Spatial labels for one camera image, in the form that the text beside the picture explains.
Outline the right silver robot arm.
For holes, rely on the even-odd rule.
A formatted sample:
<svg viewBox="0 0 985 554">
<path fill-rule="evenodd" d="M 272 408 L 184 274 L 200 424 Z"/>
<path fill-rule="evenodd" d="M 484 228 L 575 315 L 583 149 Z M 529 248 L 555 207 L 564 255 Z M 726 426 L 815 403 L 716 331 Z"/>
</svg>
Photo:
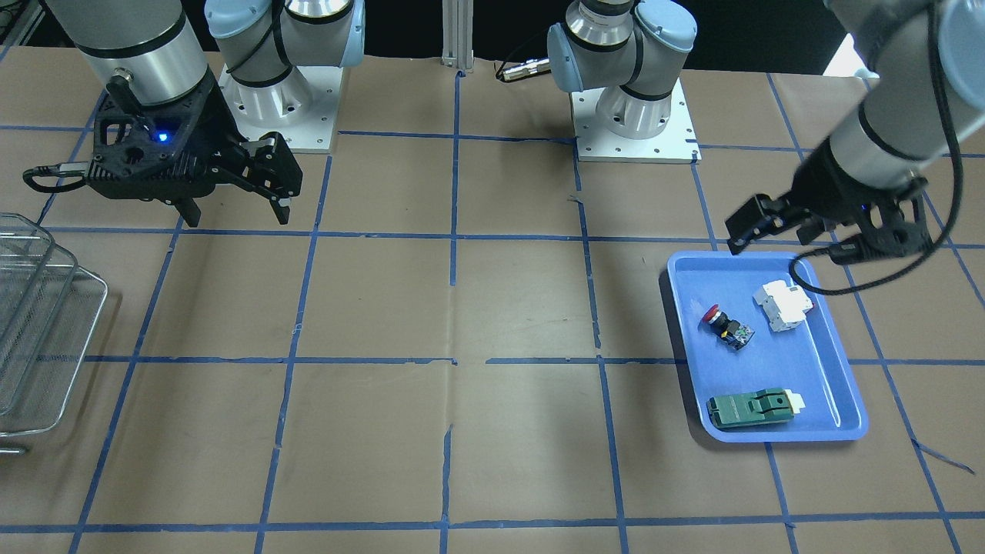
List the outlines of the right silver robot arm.
<svg viewBox="0 0 985 554">
<path fill-rule="evenodd" d="M 365 54 L 365 3 L 206 2 L 208 30 L 225 59 L 221 77 L 179 1 L 49 7 L 106 94 L 92 157 L 27 169 L 28 187 L 159 201 L 196 227 L 197 200 L 233 185 L 266 199 L 288 223 L 302 191 L 296 153 L 330 150 L 342 77 Z"/>
</svg>

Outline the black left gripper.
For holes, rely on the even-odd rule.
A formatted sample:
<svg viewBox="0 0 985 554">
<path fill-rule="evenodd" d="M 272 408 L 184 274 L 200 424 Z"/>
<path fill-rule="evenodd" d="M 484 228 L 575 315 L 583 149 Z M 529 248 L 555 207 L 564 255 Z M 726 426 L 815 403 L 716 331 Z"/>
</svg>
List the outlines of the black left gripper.
<svg viewBox="0 0 985 554">
<path fill-rule="evenodd" d="M 732 255 L 764 236 L 796 229 L 800 245 L 814 243 L 837 225 L 857 225 L 852 246 L 835 259 L 884 259 L 918 255 L 931 248 L 924 202 L 924 175 L 911 172 L 902 185 L 869 187 L 835 162 L 823 141 L 795 172 L 785 198 L 753 194 L 725 221 Z"/>
</svg>

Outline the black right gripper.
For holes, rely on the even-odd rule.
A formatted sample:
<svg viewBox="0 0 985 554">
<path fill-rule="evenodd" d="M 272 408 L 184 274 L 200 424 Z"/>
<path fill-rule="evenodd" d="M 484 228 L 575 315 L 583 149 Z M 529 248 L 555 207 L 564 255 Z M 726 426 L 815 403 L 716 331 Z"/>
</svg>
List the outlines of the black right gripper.
<svg viewBox="0 0 985 554">
<path fill-rule="evenodd" d="M 278 223 L 289 223 L 303 171 L 281 133 L 244 142 L 211 72 L 161 105 L 141 104 L 135 82 L 120 75 L 108 81 L 85 185 L 106 199 L 175 203 L 184 223 L 197 228 L 202 211 L 194 199 L 228 182 L 267 199 Z"/>
</svg>

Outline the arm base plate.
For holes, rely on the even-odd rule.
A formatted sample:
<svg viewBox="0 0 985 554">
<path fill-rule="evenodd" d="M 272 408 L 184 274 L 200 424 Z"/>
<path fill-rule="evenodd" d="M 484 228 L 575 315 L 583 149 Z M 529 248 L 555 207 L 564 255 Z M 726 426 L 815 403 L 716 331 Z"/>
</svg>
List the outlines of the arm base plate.
<svg viewBox="0 0 985 554">
<path fill-rule="evenodd" d="M 581 162 L 703 160 L 680 80 L 658 101 L 630 97 L 619 87 L 573 92 L 569 97 Z"/>
<path fill-rule="evenodd" d="M 329 154 L 347 73 L 344 68 L 302 66 L 265 88 L 246 87 L 222 75 L 219 88 L 243 136 L 256 140 L 275 131 L 295 153 Z"/>
</svg>

